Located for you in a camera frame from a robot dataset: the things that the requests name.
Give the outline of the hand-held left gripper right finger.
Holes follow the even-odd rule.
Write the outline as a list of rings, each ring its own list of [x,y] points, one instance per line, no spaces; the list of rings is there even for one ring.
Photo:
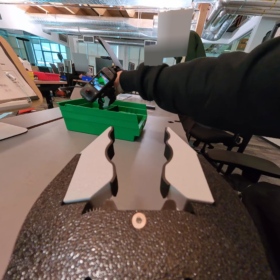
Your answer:
[[[179,211],[189,211],[190,203],[213,205],[210,187],[197,152],[170,127],[164,132],[166,163],[162,168],[160,193],[166,202],[174,202]]]

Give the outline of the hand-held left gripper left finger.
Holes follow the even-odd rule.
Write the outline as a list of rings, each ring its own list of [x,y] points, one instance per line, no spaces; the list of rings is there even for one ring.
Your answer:
[[[118,180],[114,157],[114,127],[107,128],[81,153],[63,203],[87,202],[92,208],[116,196]]]

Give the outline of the green plastic bin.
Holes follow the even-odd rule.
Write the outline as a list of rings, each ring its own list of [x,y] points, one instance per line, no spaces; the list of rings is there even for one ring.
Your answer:
[[[147,121],[147,107],[141,103],[115,101],[108,109],[100,109],[95,101],[84,98],[58,102],[69,131],[100,135],[114,127],[116,139],[134,141],[142,133]]]

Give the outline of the person's right forearm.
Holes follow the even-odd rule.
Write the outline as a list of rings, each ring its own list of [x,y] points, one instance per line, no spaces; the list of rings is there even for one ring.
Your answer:
[[[225,131],[280,138],[280,38],[173,66],[123,71],[124,92]]]

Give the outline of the person's right hand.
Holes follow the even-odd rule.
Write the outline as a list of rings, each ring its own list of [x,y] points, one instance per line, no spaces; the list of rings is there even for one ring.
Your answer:
[[[123,72],[122,70],[117,72],[117,77],[114,81],[115,96],[116,97],[124,92],[124,90],[121,88],[121,85],[120,85],[120,75],[121,75],[122,72]]]

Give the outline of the curved black sheet document stand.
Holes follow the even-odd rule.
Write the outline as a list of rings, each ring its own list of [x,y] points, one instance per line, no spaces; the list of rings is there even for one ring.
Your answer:
[[[112,47],[109,43],[107,43],[105,40],[103,40],[101,37],[96,36],[95,39],[103,46],[103,48],[107,51],[109,54],[111,60],[113,61],[113,64],[115,67],[119,68],[120,70],[124,70],[122,67],[122,64],[118,60],[117,56],[115,55]]]

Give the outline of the red bin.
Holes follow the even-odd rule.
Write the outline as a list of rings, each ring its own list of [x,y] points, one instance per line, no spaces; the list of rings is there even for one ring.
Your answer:
[[[33,75],[34,77],[37,76],[37,79],[40,81],[60,81],[59,74],[33,71]]]

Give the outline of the black office chair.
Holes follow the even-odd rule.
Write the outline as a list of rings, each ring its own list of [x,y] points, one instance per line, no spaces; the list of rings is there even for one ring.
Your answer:
[[[178,114],[179,120],[183,126],[188,141],[193,137],[193,147],[198,147],[200,143],[203,143],[201,150],[195,149],[198,153],[205,153],[205,148],[208,145],[208,149],[213,149],[212,144],[222,143],[227,147],[227,150],[231,151],[233,147],[238,146],[242,139],[239,134],[230,134],[226,131],[211,128],[202,124],[199,124],[191,119],[187,115]]]

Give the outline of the wooden document stand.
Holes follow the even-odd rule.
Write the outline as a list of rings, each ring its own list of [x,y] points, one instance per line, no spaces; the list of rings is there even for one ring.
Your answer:
[[[12,49],[12,47],[9,45],[9,43],[2,37],[0,36],[0,44],[4,46],[6,51],[9,53],[13,61],[16,63],[17,67],[21,71],[22,75],[26,79],[26,81],[29,83],[31,88],[36,92],[36,94],[39,96],[39,100],[18,100],[18,101],[11,101],[7,103],[0,103],[0,113],[8,113],[8,112],[15,112],[19,110],[25,110],[25,109],[31,109],[34,107],[37,107],[42,104],[43,97],[39,89],[37,88],[36,84],[34,83],[33,80],[31,80],[29,74],[27,73],[26,69],[24,68],[23,64],[19,60],[18,56]]]

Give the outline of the blue header laminated sheet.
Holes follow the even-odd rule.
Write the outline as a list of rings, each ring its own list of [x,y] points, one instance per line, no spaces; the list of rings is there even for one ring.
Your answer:
[[[39,96],[26,81],[9,53],[0,48],[0,101],[39,100]]]

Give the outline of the silver ceiling duct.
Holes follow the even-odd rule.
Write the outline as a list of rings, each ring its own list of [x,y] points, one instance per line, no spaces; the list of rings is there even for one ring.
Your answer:
[[[123,38],[157,38],[152,19],[30,13],[45,33]]]

